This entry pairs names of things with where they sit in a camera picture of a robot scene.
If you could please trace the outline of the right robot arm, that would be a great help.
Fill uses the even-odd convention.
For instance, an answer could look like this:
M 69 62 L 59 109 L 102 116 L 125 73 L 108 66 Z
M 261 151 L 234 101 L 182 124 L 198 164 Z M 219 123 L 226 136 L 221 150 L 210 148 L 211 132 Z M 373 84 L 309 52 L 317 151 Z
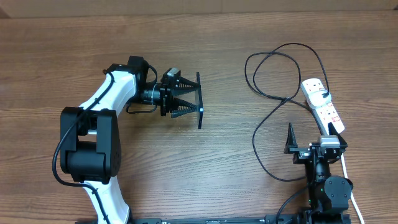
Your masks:
M 291 196 L 281 206 L 284 208 L 293 198 L 308 192 L 310 206 L 295 215 L 284 218 L 285 223 L 350 223 L 349 208 L 353 183 L 346 177 L 331 175 L 330 164 L 341 160 L 348 144 L 328 123 L 328 134 L 321 135 L 308 147 L 298 147 L 293 125 L 289 124 L 284 152 L 293 155 L 294 164 L 305 166 L 307 186 Z

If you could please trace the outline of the Samsung Galaxy smartphone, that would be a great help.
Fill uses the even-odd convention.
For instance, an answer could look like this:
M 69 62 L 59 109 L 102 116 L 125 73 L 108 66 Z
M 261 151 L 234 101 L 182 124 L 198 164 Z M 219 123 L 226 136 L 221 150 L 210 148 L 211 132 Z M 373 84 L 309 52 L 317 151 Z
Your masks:
M 200 79 L 200 73 L 197 72 L 196 74 L 197 78 L 197 83 L 198 83 L 198 89 L 195 91 L 195 100 L 196 100 L 196 105 L 197 105 L 197 121 L 198 121 L 198 129 L 201 129 L 202 127 L 202 122 L 203 122 L 203 97 L 202 97 L 202 91 L 201 91 L 201 79 Z

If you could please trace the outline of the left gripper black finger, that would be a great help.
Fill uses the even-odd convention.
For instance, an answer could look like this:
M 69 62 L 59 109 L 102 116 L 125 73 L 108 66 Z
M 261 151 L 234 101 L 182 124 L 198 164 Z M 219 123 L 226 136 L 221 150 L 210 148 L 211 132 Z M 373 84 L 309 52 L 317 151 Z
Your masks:
M 193 103 L 189 103 L 185 100 L 174 98 L 171 102 L 171 118 L 177 118 L 185 114 L 193 113 L 197 111 L 197 106 Z
M 170 79 L 170 92 L 172 96 L 184 95 L 199 89 L 199 84 L 187 80 L 184 77 L 172 77 Z

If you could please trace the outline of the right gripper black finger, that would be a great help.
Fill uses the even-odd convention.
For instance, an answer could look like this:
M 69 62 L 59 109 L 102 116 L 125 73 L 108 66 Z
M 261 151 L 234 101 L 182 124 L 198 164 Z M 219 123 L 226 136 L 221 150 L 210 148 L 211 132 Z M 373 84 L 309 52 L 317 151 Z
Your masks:
M 284 147 L 284 154 L 293 154 L 297 151 L 298 145 L 295 138 L 293 124 L 289 123 L 287 140 Z
M 329 131 L 330 136 L 336 136 L 338 138 L 341 149 L 346 149 L 348 147 L 347 142 L 343 139 L 343 137 L 335 129 L 333 123 L 328 123 L 328 131 Z

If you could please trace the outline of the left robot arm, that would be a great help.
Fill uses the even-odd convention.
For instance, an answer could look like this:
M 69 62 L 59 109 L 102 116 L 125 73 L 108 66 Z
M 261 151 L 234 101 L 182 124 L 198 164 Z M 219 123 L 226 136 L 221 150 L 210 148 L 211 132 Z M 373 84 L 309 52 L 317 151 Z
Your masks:
M 177 118 L 196 113 L 203 121 L 200 77 L 190 81 L 177 68 L 147 81 L 153 70 L 143 57 L 131 56 L 127 64 L 114 63 L 103 71 L 105 80 L 94 95 L 60 115 L 60 141 L 52 172 L 62 185 L 81 187 L 96 211 L 95 223 L 133 223 L 123 199 L 117 174 L 121 167 L 118 116 L 133 103 L 151 105 L 161 116 Z

